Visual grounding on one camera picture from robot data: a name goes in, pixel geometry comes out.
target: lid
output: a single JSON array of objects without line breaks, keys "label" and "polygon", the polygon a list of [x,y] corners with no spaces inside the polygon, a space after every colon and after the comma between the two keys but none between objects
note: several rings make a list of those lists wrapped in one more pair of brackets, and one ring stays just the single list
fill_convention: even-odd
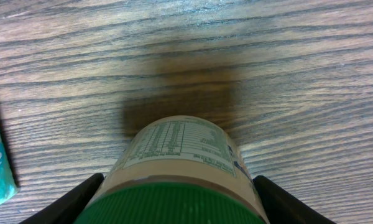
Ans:
[{"label": "lid", "polygon": [[160,182],[119,190],[95,201],[75,224],[264,224],[238,201],[197,185]]}]

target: table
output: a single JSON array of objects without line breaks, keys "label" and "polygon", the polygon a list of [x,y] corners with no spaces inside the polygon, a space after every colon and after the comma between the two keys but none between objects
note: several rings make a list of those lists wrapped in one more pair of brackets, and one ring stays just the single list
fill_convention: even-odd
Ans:
[{"label": "table", "polygon": [[373,0],[0,0],[0,124],[18,223],[166,116],[222,127],[337,223],[373,223]]}]

